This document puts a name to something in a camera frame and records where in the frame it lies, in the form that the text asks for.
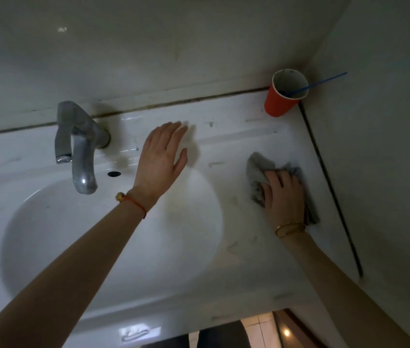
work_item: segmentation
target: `red string bracelet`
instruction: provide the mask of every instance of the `red string bracelet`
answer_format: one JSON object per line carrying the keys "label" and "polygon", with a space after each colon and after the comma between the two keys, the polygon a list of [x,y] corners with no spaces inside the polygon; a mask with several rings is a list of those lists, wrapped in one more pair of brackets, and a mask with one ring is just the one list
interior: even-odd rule
{"label": "red string bracelet", "polygon": [[147,210],[146,210],[146,209],[144,208],[144,206],[143,206],[140,202],[138,202],[137,200],[134,200],[134,199],[131,198],[130,196],[126,195],[125,193],[121,193],[121,192],[116,194],[115,199],[118,200],[120,203],[121,203],[122,201],[124,201],[124,200],[129,200],[131,203],[133,203],[134,205],[138,206],[138,207],[144,212],[144,217],[143,217],[142,219],[146,218],[146,216],[147,216]]}

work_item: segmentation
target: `person's right arm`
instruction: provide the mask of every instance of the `person's right arm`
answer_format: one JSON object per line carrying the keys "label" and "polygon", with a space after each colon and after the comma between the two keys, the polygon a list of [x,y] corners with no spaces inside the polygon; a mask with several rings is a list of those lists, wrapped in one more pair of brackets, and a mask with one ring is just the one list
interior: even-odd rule
{"label": "person's right arm", "polygon": [[[303,222],[305,203],[299,180],[287,171],[268,171],[266,176],[271,186],[262,185],[265,210],[273,230],[287,223]],[[288,225],[278,234],[350,348],[410,347],[410,336],[337,267],[303,228]]]}

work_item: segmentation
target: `forearm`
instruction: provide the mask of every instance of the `forearm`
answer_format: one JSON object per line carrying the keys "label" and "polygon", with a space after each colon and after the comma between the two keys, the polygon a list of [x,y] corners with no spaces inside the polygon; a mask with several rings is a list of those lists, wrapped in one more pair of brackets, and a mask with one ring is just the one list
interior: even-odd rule
{"label": "forearm", "polygon": [[290,235],[283,243],[301,265],[349,347],[410,347],[410,336],[324,254],[308,233]]}
{"label": "forearm", "polygon": [[0,312],[0,347],[60,347],[144,213],[129,201],[56,258]]}

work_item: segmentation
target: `hand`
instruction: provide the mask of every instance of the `hand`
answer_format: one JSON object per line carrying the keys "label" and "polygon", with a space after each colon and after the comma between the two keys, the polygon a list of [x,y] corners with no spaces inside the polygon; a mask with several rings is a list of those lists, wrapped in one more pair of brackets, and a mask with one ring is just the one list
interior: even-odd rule
{"label": "hand", "polygon": [[171,187],[187,163],[185,148],[174,163],[179,143],[188,128],[179,127],[181,122],[168,122],[155,128],[142,147],[134,186],[128,195],[140,202],[147,211]]}
{"label": "hand", "polygon": [[305,202],[303,186],[296,176],[290,176],[287,171],[266,171],[266,177],[271,186],[262,183],[265,197],[265,212],[271,228],[288,222],[303,222]]}

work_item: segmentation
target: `bracelet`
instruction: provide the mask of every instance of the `bracelet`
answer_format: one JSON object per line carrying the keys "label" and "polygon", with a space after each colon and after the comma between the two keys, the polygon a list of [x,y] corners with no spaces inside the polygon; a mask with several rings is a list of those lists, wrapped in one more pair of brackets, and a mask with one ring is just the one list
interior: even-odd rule
{"label": "bracelet", "polygon": [[147,210],[144,208],[144,206],[140,202],[134,200],[133,198],[131,198],[130,196],[128,196],[128,195],[126,195],[125,193],[122,193],[122,192],[117,193],[115,199],[117,201],[119,201],[120,203],[124,200],[129,200],[131,203],[138,206],[144,212],[144,217],[142,219],[146,218]]}
{"label": "bracelet", "polygon": [[[281,230],[282,228],[286,227],[286,226],[291,226],[291,225],[297,225],[299,227],[297,227],[296,229],[289,231],[289,232],[285,232],[284,234],[282,234],[281,236],[279,236],[278,232],[279,230]],[[286,224],[280,225],[278,227],[276,227],[274,233],[277,235],[277,237],[279,239],[283,239],[287,236],[290,236],[293,233],[299,233],[299,232],[304,232],[305,231],[305,224],[303,222],[287,222]]]}

